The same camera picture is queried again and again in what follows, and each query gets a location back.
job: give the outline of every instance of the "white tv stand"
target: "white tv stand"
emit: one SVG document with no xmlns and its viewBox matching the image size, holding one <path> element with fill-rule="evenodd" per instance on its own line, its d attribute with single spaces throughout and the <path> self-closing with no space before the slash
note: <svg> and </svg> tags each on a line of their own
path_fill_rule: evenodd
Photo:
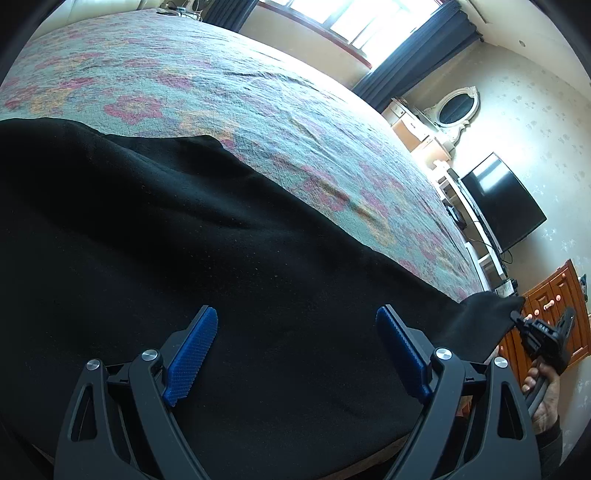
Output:
<svg viewBox="0 0 591 480">
<path fill-rule="evenodd" d="M 483 227 L 483 224 L 472 207 L 471 202 L 462 193 L 460 186 L 450 175 L 449 165 L 441 161 L 436 162 L 436 164 L 437 167 L 428 173 L 431 183 L 433 183 L 433 186 L 436 188 L 442 200 L 446 199 L 456 207 L 460 207 L 460 210 L 467 212 L 468 218 L 466 218 L 466 222 L 469 224 L 472 223 L 474 225 L 478 233 L 478 237 L 473 239 L 468 239 L 465 237 L 465 247 L 470 254 L 476 271 L 478 272 L 478 277 L 480 278 L 480 283 L 482 283 L 482 288 L 484 290 L 491 290 L 489 277 L 486 273 L 487 271 L 491 271 L 492 273 L 498 275 L 501 281 L 507 280 L 507 276 L 505 275 L 505 271 L 503 270 L 503 266 L 501 264 L 501 259 L 498 257 L 495 249 L 492 246 L 494 245 L 494 240 L 486 234 L 486 229 Z M 486 254 L 482 256 L 479 255 L 474 245 L 472 245 L 472 241 L 481 242 L 480 244 L 486 247 Z"/>
</svg>

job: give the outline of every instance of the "ceiling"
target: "ceiling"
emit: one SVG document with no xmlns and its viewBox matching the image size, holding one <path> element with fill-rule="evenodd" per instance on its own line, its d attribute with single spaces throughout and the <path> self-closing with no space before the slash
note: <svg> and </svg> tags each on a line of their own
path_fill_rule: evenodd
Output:
<svg viewBox="0 0 591 480">
<path fill-rule="evenodd" d="M 529 0 L 458 0 L 484 40 L 554 73 L 591 100 L 589 76 L 558 28 Z"/>
</svg>

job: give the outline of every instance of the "dark blue curtain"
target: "dark blue curtain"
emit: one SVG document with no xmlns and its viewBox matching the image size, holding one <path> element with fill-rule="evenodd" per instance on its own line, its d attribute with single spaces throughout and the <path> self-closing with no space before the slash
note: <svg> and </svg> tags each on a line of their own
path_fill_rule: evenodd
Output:
<svg viewBox="0 0 591 480">
<path fill-rule="evenodd" d="M 479 38 L 460 4 L 451 0 L 440 6 L 378 68 L 363 77 L 353 92 L 383 112 L 392 97 L 408 92 Z"/>
<path fill-rule="evenodd" d="M 258 0 L 214 0 L 203 21 L 238 32 Z"/>
</svg>

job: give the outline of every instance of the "wrinkled fabric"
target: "wrinkled fabric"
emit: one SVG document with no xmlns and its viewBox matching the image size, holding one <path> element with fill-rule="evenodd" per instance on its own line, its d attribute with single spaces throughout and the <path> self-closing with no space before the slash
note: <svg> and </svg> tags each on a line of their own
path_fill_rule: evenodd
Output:
<svg viewBox="0 0 591 480">
<path fill-rule="evenodd" d="M 387 122 L 333 79 L 242 35 L 135 11 L 29 42 L 0 119 L 211 135 L 358 241 L 455 300 L 481 291 L 464 240 Z"/>
<path fill-rule="evenodd" d="M 90 358 L 131 361 L 209 304 L 217 336 L 173 410 L 188 444 L 213 480 L 322 478 L 420 411 L 379 340 L 381 306 L 483 361 L 524 302 L 456 303 L 211 137 L 12 119 L 0 141 L 19 145 L 0 162 L 0 416 L 51 455 Z"/>
</svg>

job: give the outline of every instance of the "oval mirror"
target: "oval mirror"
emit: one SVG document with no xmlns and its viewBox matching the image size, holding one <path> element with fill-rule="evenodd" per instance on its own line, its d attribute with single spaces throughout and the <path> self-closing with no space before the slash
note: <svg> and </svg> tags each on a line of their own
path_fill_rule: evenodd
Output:
<svg viewBox="0 0 591 480">
<path fill-rule="evenodd" d="M 476 100 L 467 93 L 450 98 L 439 112 L 439 123 L 449 125 L 464 118 Z"/>
</svg>

